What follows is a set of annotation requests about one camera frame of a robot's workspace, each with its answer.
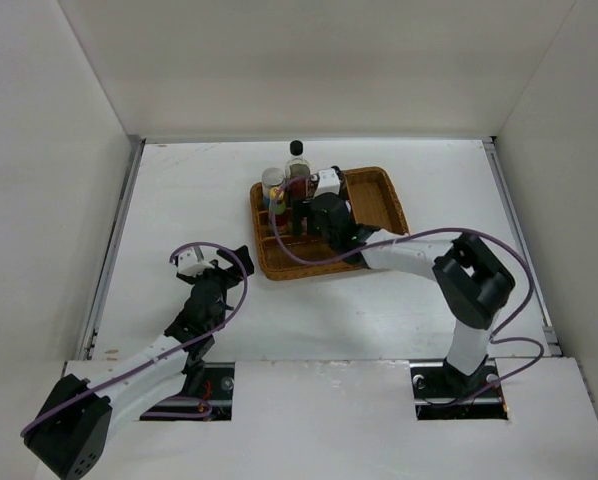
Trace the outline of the red sauce bottle yellow cap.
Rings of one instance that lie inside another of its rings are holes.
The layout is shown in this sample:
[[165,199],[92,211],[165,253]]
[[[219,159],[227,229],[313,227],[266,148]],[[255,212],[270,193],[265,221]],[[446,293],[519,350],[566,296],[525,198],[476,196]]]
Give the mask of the red sauce bottle yellow cap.
[[286,232],[290,212],[288,210],[285,191],[280,186],[272,187],[268,196],[269,223],[275,226],[279,233]]

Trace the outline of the jar with white beads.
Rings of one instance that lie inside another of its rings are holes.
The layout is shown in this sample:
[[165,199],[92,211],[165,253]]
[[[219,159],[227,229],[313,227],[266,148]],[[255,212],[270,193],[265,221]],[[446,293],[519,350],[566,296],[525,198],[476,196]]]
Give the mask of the jar with white beads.
[[270,206],[270,195],[273,188],[277,188],[285,181],[285,172],[277,167],[267,168],[261,177],[262,197],[265,209]]

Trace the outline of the tall bottle black cap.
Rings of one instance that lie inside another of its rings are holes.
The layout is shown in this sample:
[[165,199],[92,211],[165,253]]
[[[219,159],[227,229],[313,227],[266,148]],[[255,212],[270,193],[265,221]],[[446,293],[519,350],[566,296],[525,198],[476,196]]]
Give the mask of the tall bottle black cap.
[[311,166],[304,158],[304,145],[293,140],[289,145],[290,159],[285,166],[286,191],[291,200],[303,200],[310,186]]

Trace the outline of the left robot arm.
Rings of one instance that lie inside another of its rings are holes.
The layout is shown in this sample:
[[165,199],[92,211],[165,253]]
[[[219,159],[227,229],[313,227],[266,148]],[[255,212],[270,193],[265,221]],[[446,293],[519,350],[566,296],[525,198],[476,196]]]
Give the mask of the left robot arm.
[[254,264],[247,246],[214,248],[207,261],[204,243],[175,250],[169,261],[179,280],[190,285],[189,297],[173,322],[148,347],[108,370],[79,378],[63,376],[35,419],[23,428],[24,445],[59,479],[81,479],[99,461],[107,440],[159,402],[178,395],[193,398],[203,387],[198,369],[214,335],[236,315],[228,292],[246,289]]

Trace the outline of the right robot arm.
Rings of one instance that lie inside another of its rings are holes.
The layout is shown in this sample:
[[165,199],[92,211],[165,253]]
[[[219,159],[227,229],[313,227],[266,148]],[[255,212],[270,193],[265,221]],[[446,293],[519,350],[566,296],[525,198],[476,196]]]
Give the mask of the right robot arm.
[[487,237],[470,229],[437,229],[434,234],[454,232],[458,236],[450,241],[429,240],[427,232],[399,235],[355,221],[341,194],[342,180],[342,173],[335,168],[286,180],[286,191],[297,184],[304,186],[307,194],[302,202],[307,207],[308,225],[334,253],[319,262],[289,256],[303,265],[343,261],[435,283],[455,318],[442,365],[443,384],[457,397],[477,391],[494,322],[516,287],[512,273],[484,242]]

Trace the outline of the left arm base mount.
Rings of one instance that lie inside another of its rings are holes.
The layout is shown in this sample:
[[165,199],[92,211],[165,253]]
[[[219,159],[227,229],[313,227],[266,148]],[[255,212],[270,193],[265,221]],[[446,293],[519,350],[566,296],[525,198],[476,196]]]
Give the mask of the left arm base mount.
[[182,390],[140,416],[141,421],[230,421],[236,364],[200,361],[187,375]]

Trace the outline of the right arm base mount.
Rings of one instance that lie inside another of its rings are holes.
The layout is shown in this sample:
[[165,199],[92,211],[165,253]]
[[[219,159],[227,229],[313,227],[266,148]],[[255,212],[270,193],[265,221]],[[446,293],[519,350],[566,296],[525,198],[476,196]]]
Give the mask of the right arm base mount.
[[494,361],[488,360],[469,386],[451,385],[441,362],[410,364],[415,415],[421,421],[507,420],[507,405]]

